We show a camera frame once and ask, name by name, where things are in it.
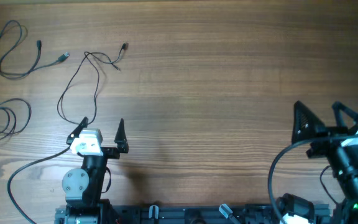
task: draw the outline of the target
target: wooden table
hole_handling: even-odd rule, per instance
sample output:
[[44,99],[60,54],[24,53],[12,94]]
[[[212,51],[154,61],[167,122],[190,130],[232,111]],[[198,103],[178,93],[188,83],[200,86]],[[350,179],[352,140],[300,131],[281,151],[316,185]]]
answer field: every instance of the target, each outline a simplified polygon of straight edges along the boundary
[[[3,64],[25,71],[42,39],[40,64],[64,52],[60,65],[19,81],[0,76],[0,102],[20,97],[32,106],[23,133],[0,142],[0,223],[24,223],[6,191],[20,166],[61,151],[75,125],[62,120],[57,101],[84,51],[116,57],[102,69],[99,128],[111,146],[120,118],[126,122],[128,154],[109,161],[113,205],[219,205],[268,202],[267,173],[276,154],[290,144],[293,104],[301,100],[327,124],[340,100],[358,109],[358,4],[302,1],[122,2],[0,6],[0,30],[9,19],[28,37]],[[17,39],[11,30],[0,56]],[[75,121],[93,114],[96,72],[80,70],[65,97]],[[19,126],[26,107],[10,104]],[[0,127],[6,122],[0,113]],[[330,202],[318,179],[326,159],[308,160],[300,147],[279,162],[275,196],[285,192]],[[81,158],[66,153],[21,172],[12,183],[19,205],[39,223],[51,223],[65,205],[62,177]],[[337,200],[338,184],[324,181]]]

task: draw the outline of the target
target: wooden tabletop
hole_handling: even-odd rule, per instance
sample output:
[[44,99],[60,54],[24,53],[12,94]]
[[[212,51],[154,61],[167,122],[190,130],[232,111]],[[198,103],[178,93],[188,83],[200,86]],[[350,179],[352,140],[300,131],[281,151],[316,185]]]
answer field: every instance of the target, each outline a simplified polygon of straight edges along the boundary
[[[112,146],[125,119],[130,150],[109,161],[113,205],[220,205],[266,203],[273,158],[290,144],[293,104],[301,100],[326,124],[340,100],[358,110],[358,4],[308,1],[120,2],[0,6],[0,31],[18,20],[28,36],[2,68],[24,72],[65,52],[65,62],[11,81],[0,76],[0,102],[23,98],[32,107],[25,130],[0,142],[0,223],[25,223],[6,190],[19,167],[66,148],[76,127],[57,114],[57,101],[84,51],[117,56],[101,71],[97,117],[103,145]],[[16,41],[17,27],[0,42],[0,57]],[[93,115],[97,74],[85,63],[63,104],[79,122]],[[8,106],[24,124],[27,108]],[[6,115],[0,113],[0,128]],[[288,192],[333,203],[320,186],[326,159],[309,160],[307,146],[279,162],[276,197]],[[17,203],[37,223],[51,223],[65,205],[62,177],[81,165],[66,153],[30,167],[12,182]],[[343,194],[327,171],[329,191]]]

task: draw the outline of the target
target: wood grain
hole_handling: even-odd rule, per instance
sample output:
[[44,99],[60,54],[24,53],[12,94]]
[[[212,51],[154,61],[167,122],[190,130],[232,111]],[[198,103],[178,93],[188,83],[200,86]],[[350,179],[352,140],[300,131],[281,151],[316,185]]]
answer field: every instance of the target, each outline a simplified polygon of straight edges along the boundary
[[[358,4],[308,1],[120,2],[0,6],[0,30],[9,19],[28,28],[26,40],[3,69],[24,71],[42,39],[40,64],[64,52],[70,58],[20,81],[0,76],[0,102],[21,97],[33,109],[25,131],[0,142],[0,223],[24,223],[6,192],[20,166],[66,147],[75,128],[56,104],[83,52],[115,57],[129,43],[121,72],[99,65],[102,84],[93,128],[113,143],[120,118],[130,151],[109,161],[113,205],[219,205],[268,202],[267,173],[290,143],[293,104],[302,100],[327,124],[331,104],[358,108]],[[17,38],[11,30],[0,56]],[[93,112],[96,72],[81,69],[65,97],[76,121]],[[23,124],[24,105],[10,105]],[[0,113],[0,126],[5,122]],[[318,176],[327,162],[308,160],[300,147],[280,161],[275,196],[285,192],[330,203]],[[37,223],[51,223],[65,204],[64,173],[81,165],[65,154],[20,173],[12,183],[18,203]],[[341,190],[324,178],[338,200]]]

